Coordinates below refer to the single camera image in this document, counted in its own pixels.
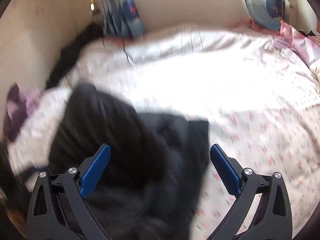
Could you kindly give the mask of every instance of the white bedsheet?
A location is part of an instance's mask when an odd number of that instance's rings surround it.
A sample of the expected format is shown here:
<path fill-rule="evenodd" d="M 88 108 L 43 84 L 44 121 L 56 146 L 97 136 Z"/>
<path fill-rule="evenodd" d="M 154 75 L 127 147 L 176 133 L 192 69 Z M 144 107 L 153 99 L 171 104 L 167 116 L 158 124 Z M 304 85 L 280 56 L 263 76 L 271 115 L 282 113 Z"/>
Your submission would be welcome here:
<path fill-rule="evenodd" d="M 87 80 L 138 112 L 165 111 L 208 119 L 210 144 L 219 143 L 228 156 L 256 173 L 282 173 L 296 235 L 320 199 L 320 83 L 316 75 L 290 50 L 274 49 L 271 36 L 249 30 L 209 30 L 198 24 L 168 30 L 126 46 L 125 51 L 107 42 L 110 49 L 98 42 L 89 45 L 61 85 Z M 26 122 L 9 146 L 14 172 L 27 162 L 47 161 L 69 95 L 69 88 L 48 92 Z M 234 200 L 209 165 L 191 239 L 206 239 Z M 255 198 L 240 232 L 249 226 L 258 201 Z"/>

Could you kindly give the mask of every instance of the dark fabric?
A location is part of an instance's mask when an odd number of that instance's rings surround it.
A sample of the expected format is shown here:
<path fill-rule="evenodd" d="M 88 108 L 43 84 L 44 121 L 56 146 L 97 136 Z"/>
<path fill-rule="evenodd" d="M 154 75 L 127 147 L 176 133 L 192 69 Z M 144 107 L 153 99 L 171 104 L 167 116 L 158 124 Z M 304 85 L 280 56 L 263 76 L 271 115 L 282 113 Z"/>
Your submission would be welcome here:
<path fill-rule="evenodd" d="M 10 142 L 15 141 L 27 117 L 38 108 L 40 99 L 41 93 L 38 89 L 23 92 L 17 83 L 10 87 L 3 122 L 3 133 Z"/>
<path fill-rule="evenodd" d="M 81 49 L 89 42 L 103 36 L 102 27 L 97 24 L 90 24 L 76 40 L 64 48 L 60 54 L 60 60 L 53 68 L 49 79 L 47 80 L 47 89 L 56 87 L 59 81 L 66 75 L 75 65 Z"/>
<path fill-rule="evenodd" d="M 319 240 L 320 236 L 320 203 L 305 226 L 293 238 L 293 240 Z"/>
<path fill-rule="evenodd" d="M 309 32 L 308 34 L 306 34 L 304 31 L 299 31 L 303 36 L 305 37 L 312 37 L 315 36 L 315 34 L 313 33 L 313 31 Z"/>
<path fill-rule="evenodd" d="M 4 142 L 0 143 L 0 188 L 7 198 L 5 206 L 27 217 L 31 194 L 24 183 L 14 176 L 8 158 L 7 145 Z"/>
<path fill-rule="evenodd" d="M 88 84 L 70 97 L 49 168 L 65 172 L 106 143 L 111 160 L 86 198 L 114 240 L 187 240 L 207 167 L 208 122 L 141 114 Z"/>
<path fill-rule="evenodd" d="M 1 240 L 25 240 L 11 223 L 2 204 L 0 204 L 0 236 Z"/>

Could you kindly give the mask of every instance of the metal screw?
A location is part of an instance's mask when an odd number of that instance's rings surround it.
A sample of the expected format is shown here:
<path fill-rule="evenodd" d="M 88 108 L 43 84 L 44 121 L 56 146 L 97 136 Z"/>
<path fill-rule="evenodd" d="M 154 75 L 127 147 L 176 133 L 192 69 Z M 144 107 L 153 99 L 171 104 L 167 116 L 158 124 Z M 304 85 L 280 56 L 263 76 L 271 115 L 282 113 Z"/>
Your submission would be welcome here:
<path fill-rule="evenodd" d="M 74 174 L 74 173 L 77 172 L 77 168 L 70 168 L 70 169 L 68 170 L 68 172 L 69 172 L 70 174 Z"/>
<path fill-rule="evenodd" d="M 253 173 L 253 171 L 251 169 L 244 169 L 244 173 L 247 175 L 251 175 Z"/>
<path fill-rule="evenodd" d="M 43 172 L 41 172 L 41 173 L 39 174 L 39 177 L 40 177 L 40 178 L 44 178 L 46 175 L 47 175 L 47 173 L 46 173 L 45 171 L 43 171 Z"/>
<path fill-rule="evenodd" d="M 276 173 L 275 173 L 275 177 L 276 177 L 277 179 L 281 179 L 282 176 L 281 176 L 281 174 L 280 174 L 279 172 L 276 172 Z"/>

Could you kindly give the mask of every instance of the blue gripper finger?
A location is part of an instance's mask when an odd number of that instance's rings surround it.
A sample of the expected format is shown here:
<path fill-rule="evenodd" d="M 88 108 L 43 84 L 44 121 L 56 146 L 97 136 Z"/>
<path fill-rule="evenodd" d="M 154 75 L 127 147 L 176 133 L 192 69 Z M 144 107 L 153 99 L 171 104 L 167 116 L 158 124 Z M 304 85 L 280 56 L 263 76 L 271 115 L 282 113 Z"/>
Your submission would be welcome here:
<path fill-rule="evenodd" d="M 211 146 L 210 159 L 228 193 L 238 197 L 241 194 L 240 178 L 218 144 Z"/>
<path fill-rule="evenodd" d="M 108 145 L 105 145 L 82 176 L 79 192 L 83 198 L 93 192 L 103 171 L 110 161 L 110 157 L 110 147 Z"/>

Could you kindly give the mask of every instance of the curtain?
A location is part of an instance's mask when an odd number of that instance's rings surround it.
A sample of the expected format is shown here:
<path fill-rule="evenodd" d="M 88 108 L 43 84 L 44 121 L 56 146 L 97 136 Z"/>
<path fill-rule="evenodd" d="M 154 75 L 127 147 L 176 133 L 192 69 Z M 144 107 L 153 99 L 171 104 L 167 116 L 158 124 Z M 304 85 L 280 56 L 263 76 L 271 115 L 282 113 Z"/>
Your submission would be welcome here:
<path fill-rule="evenodd" d="M 143 26 L 134 0 L 100 0 L 105 35 L 138 38 Z"/>
<path fill-rule="evenodd" d="M 277 31 L 282 19 L 289 22 L 290 0 L 245 0 L 245 3 L 259 25 Z"/>

